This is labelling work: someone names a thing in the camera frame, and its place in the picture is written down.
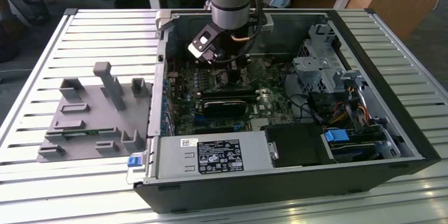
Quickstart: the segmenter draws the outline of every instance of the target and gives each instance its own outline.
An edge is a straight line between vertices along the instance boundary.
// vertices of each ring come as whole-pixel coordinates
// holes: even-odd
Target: white sticker
[[[230,166],[231,167],[243,166],[243,163],[242,162],[230,163]]]
[[[182,147],[198,146],[198,138],[185,138],[181,140]]]

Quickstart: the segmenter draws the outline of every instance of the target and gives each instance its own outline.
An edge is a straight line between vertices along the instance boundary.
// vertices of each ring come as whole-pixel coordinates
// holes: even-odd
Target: green circuit board
[[[229,82],[226,69],[201,69],[191,63],[179,67],[169,75],[177,135],[253,131],[253,119],[266,119],[270,124],[293,123],[295,116],[282,82],[286,66],[285,63],[274,64],[270,57],[253,57],[237,82]],[[209,119],[199,92],[242,90],[255,91],[245,115]]]

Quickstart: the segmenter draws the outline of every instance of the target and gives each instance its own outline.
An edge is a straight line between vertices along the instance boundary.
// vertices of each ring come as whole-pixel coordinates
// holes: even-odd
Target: gray 3d printed part
[[[145,150],[153,84],[137,78],[121,85],[110,71],[110,62],[95,64],[94,73],[106,86],[63,80],[39,162],[130,156]]]

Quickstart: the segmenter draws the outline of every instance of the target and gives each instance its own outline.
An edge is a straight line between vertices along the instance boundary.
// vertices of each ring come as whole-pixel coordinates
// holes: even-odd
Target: aluminum work surface
[[[101,84],[97,61],[122,83],[154,80],[155,10],[81,10],[63,17],[0,135],[0,223],[418,223],[448,218],[448,101],[394,36],[365,11],[341,11],[443,161],[367,193],[161,215],[126,181],[127,158],[37,163],[65,77]],[[357,62],[347,61],[357,68]]]

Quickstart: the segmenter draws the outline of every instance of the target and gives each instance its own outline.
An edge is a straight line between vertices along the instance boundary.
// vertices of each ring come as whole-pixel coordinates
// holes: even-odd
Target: blue latch
[[[139,167],[142,166],[142,157],[130,157],[129,158],[129,167]]]
[[[326,132],[327,142],[339,142],[349,141],[351,138],[349,137],[346,130],[330,130]]]

